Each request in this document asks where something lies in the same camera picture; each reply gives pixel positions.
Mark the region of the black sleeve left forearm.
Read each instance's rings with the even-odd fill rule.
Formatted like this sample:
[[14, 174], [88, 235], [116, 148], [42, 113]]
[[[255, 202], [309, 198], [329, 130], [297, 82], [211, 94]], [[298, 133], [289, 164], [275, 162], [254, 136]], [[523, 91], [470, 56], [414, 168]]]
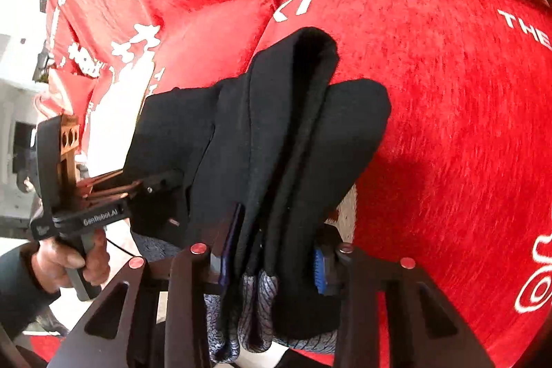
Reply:
[[0, 320], [10, 339], [17, 337], [60, 297], [60, 292], [48, 293], [39, 284], [32, 270], [36, 242], [13, 248], [1, 256]]

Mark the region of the person's left hand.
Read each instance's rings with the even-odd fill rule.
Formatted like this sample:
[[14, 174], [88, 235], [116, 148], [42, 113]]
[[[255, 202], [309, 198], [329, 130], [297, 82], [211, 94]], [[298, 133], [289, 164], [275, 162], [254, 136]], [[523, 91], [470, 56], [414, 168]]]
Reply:
[[104, 284], [110, 274], [105, 231], [95, 230], [92, 241], [92, 249], [85, 258], [53, 238], [43, 241], [31, 257], [32, 271], [41, 288], [50, 294], [69, 288], [68, 269], [81, 269], [84, 279], [93, 286]]

